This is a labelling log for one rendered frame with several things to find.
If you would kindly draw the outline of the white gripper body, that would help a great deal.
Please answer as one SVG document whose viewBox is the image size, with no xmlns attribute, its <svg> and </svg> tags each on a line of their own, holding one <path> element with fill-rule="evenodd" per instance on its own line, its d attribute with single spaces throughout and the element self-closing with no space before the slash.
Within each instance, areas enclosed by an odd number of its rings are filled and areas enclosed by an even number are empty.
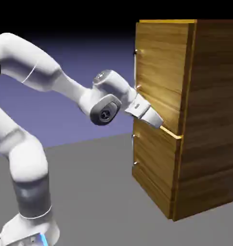
<svg viewBox="0 0 233 246">
<path fill-rule="evenodd" d="M 149 124 L 154 128 L 160 128 L 160 126 L 163 124 L 163 119 L 152 107 L 150 107 L 144 113 L 144 115 L 141 117 L 141 121 Z"/>
</svg>

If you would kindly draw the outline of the large wooden cabinet door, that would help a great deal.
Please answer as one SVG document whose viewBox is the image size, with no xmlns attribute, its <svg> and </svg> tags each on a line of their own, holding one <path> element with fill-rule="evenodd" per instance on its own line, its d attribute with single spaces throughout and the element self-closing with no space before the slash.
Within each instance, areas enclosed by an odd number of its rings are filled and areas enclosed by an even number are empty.
<svg viewBox="0 0 233 246">
<path fill-rule="evenodd" d="M 195 20 L 141 20 L 136 24 L 136 85 L 164 120 L 182 135 Z"/>
</svg>

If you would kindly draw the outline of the light wooden cabinet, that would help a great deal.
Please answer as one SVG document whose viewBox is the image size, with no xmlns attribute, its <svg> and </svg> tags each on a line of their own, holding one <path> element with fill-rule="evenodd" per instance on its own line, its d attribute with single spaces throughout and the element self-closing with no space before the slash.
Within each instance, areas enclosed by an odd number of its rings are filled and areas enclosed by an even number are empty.
<svg viewBox="0 0 233 246">
<path fill-rule="evenodd" d="M 233 202 L 233 20 L 194 20 L 174 221 Z"/>
</svg>

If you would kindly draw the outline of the small wooden cabinet door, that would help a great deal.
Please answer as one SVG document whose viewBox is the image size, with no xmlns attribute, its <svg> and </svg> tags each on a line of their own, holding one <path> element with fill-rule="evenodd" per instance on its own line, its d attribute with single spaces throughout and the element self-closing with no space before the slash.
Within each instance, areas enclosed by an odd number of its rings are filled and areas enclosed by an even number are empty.
<svg viewBox="0 0 233 246">
<path fill-rule="evenodd" d="M 132 176 L 165 217 L 171 219 L 182 136 L 136 119 L 132 140 Z"/>
</svg>

